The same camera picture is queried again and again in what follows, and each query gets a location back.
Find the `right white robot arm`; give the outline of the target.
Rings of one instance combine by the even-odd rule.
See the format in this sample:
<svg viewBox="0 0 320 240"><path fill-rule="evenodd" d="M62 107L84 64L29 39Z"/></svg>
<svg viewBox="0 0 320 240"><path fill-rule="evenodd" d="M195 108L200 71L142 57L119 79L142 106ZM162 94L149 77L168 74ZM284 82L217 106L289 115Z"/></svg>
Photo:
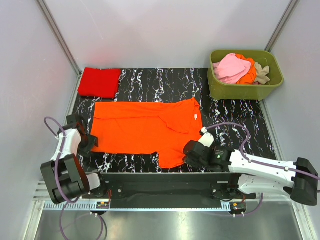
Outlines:
<svg viewBox="0 0 320 240"><path fill-rule="evenodd" d="M278 161L242 154L229 147L189 141L183 149L184 162L214 173L239 174L238 181L227 185L228 195L239 198L255 193L279 194L296 203L316 206L319 174L308 159Z"/></svg>

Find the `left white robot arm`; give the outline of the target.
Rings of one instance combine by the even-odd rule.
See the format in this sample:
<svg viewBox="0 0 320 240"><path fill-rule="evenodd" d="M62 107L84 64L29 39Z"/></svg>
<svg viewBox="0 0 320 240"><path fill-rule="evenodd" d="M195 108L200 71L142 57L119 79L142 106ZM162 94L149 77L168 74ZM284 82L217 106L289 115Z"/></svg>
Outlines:
<svg viewBox="0 0 320 240"><path fill-rule="evenodd" d="M89 156L98 146L98 138L87 133L82 116L72 114L66 117L62 126L53 117L44 118L44 124L58 140L51 160L41 165L40 171L52 202L56 205L75 203L90 192L97 198L108 193L108 186L98 173L86 174L78 155Z"/></svg>

